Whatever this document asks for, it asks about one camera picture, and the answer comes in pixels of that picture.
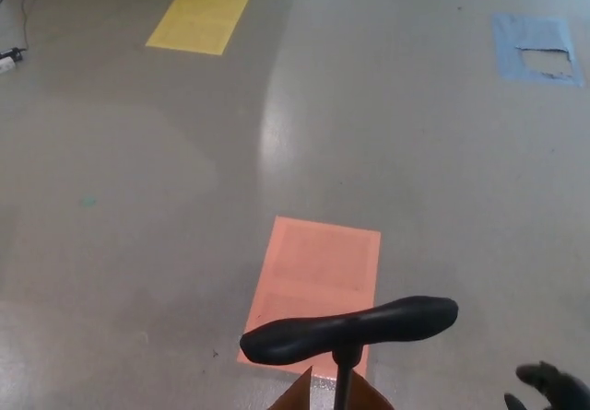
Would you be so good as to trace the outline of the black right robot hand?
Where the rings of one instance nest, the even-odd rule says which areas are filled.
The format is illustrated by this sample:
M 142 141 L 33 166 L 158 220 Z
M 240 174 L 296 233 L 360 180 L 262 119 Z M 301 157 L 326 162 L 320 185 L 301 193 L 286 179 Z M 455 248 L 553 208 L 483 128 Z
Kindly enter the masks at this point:
M 520 365 L 516 377 L 532 387 L 549 402 L 548 409 L 588 410 L 589 387 L 577 377 L 559 370 L 552 364 L 539 361 Z

